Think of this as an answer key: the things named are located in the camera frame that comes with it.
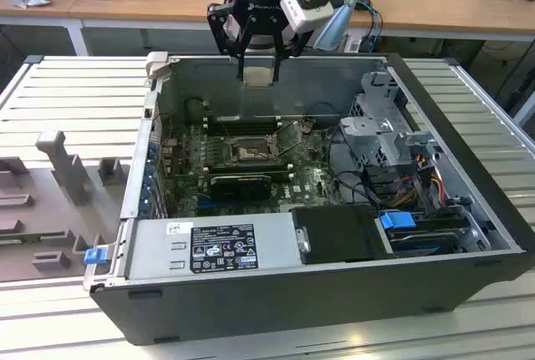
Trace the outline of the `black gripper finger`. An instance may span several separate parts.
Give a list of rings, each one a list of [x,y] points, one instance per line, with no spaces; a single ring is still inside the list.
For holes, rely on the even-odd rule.
[[[252,40],[253,26],[256,22],[254,12],[248,9],[248,4],[249,2],[246,0],[231,0],[229,3],[212,4],[208,7],[206,15],[220,54],[237,59],[237,78],[240,81],[243,81],[244,56]],[[238,35],[234,39],[228,37],[224,28],[230,18],[233,18],[239,26]]]
[[[275,48],[273,83],[279,80],[281,62],[290,57],[299,57],[313,35],[313,30],[305,33],[295,33],[290,39],[290,42],[284,44],[281,25],[281,22],[277,18],[274,16],[270,17],[270,28]]]

